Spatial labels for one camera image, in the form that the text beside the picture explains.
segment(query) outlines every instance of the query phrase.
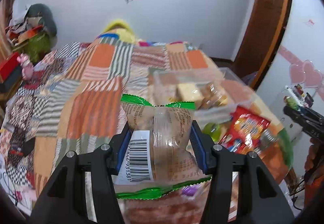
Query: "heart wall sticker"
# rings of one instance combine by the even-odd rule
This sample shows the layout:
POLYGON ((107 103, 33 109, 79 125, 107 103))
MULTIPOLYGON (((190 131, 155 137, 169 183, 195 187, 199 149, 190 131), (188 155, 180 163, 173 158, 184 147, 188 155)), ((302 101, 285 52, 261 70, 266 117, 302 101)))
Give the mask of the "heart wall sticker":
POLYGON ((292 84, 302 84, 305 82, 305 72, 302 64, 291 64, 289 66, 289 75, 292 84))
POLYGON ((318 88, 321 86, 323 75, 319 70, 314 69, 311 61, 306 60, 303 63, 303 70, 305 73, 304 88, 318 88))

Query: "barcode label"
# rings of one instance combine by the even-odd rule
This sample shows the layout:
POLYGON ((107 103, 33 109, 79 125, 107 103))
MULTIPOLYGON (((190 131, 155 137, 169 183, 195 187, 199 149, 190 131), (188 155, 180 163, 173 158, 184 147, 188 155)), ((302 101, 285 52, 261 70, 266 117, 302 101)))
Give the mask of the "barcode label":
POLYGON ((149 141, 150 131, 133 132, 114 184, 133 185, 139 182, 153 182, 149 141))

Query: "pink stuffed animal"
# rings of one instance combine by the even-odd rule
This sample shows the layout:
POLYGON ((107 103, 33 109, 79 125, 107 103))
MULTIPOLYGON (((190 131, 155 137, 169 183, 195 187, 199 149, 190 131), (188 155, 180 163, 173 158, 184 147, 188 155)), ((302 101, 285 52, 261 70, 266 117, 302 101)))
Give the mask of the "pink stuffed animal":
POLYGON ((17 57, 17 61, 22 67, 22 78, 24 80, 30 80, 34 73, 33 63, 30 62, 29 56, 26 54, 21 54, 17 57))

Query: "clear plastic container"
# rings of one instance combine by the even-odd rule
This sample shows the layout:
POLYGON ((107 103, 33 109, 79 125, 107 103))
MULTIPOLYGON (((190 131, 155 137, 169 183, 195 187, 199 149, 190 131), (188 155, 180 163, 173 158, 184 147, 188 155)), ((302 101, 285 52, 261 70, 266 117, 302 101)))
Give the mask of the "clear plastic container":
POLYGON ((199 109, 195 111, 194 119, 200 128, 207 123, 223 123, 231 118, 231 113, 238 105, 249 108, 255 100, 254 91, 245 85, 229 68, 219 69, 191 69, 182 71, 168 71, 154 73, 154 98, 156 105, 172 102, 176 86, 181 83, 195 83, 198 87, 209 82, 218 82, 229 96, 225 106, 199 109))

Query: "snack bag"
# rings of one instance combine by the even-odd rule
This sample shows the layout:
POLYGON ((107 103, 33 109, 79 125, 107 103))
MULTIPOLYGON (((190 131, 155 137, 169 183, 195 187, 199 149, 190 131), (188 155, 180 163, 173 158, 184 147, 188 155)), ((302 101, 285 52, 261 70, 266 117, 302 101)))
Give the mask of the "snack bag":
POLYGON ((231 152, 246 154, 259 144, 261 133, 268 128, 270 121, 238 106, 233 120, 220 144, 231 152))
POLYGON ((205 177, 186 151, 193 102, 154 107, 143 98, 124 94, 121 104, 133 134, 119 174, 113 179, 117 197, 158 198, 175 185, 198 183, 205 177))

